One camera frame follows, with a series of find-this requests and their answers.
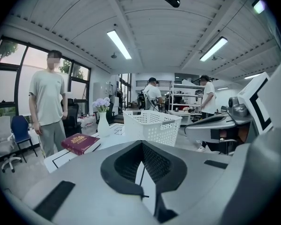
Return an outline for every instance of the fluorescent light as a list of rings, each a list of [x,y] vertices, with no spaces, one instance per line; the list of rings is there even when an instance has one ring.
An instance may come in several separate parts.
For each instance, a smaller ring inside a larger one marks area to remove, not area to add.
[[[117,32],[115,30],[110,31],[107,35],[111,38],[114,44],[118,47],[121,53],[124,55],[126,59],[131,59],[129,52],[125,48],[124,44],[122,43],[121,39],[118,37]]]
[[[259,76],[260,74],[261,74],[261,73],[258,73],[258,74],[252,75],[252,76],[248,76],[248,77],[245,77],[245,79],[250,79],[250,78],[257,77],[257,76]]]
[[[218,88],[218,90],[224,90],[224,89],[228,89],[228,87],[225,87],[225,88]]]
[[[220,37],[219,40],[200,58],[200,61],[205,62],[208,58],[214,55],[221,47],[223,47],[228,40],[224,37]]]
[[[256,0],[254,3],[253,3],[253,7],[255,9],[255,11],[260,14],[264,11],[264,9],[266,8],[266,4],[263,0]]]

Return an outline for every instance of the man's hand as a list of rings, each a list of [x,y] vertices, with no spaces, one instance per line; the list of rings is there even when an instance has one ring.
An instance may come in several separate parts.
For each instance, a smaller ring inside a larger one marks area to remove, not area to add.
[[[41,126],[39,125],[39,122],[34,122],[33,123],[33,127],[34,127],[34,130],[37,133],[37,135],[42,135],[43,134]]]
[[[64,111],[62,113],[62,120],[65,120],[65,119],[67,119],[67,111]]]

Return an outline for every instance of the laundry basket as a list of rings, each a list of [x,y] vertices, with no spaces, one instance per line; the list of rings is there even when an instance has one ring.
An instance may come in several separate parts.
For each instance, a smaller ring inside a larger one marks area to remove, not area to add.
[[[124,111],[125,136],[174,147],[181,117],[150,110]]]

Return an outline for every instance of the white vase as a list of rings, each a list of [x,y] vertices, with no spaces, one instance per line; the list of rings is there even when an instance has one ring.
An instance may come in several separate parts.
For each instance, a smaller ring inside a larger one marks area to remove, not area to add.
[[[100,137],[107,137],[110,135],[109,124],[106,120],[106,112],[99,112],[100,120],[98,124],[98,133]]]

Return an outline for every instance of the book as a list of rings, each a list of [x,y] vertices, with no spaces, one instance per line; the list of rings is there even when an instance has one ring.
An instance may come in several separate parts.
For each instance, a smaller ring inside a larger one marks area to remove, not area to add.
[[[86,152],[92,152],[100,145],[100,138],[88,136],[85,134],[74,134],[63,140],[61,146],[76,155],[82,155]]]

